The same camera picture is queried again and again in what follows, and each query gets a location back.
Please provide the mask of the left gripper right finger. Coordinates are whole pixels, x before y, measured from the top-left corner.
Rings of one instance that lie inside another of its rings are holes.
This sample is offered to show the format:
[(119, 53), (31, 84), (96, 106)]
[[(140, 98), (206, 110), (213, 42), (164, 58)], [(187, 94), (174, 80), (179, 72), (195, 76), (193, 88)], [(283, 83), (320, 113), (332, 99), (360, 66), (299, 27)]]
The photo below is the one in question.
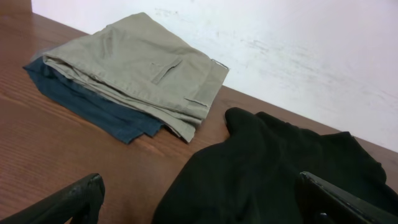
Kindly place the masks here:
[(297, 205), (304, 223), (391, 224), (397, 217), (309, 173), (297, 179)]

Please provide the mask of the black t-shirt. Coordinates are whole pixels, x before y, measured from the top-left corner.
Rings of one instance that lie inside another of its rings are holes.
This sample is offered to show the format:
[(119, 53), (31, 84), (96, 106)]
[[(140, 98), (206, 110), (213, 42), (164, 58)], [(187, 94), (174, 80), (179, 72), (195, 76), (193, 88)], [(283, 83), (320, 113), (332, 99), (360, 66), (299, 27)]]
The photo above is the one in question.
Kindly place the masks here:
[(397, 213), (382, 165), (350, 133), (320, 135), (240, 108), (225, 120), (229, 138), (189, 159), (154, 223), (301, 223), (294, 186), (303, 171)]

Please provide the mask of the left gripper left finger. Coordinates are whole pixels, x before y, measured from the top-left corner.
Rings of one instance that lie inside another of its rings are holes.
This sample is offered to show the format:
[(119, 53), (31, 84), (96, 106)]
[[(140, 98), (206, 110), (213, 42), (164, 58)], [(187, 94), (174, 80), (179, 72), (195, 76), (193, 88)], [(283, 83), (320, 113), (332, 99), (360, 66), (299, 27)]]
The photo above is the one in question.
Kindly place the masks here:
[(97, 173), (66, 186), (43, 200), (11, 215), (2, 224), (90, 223), (97, 224), (105, 186)]

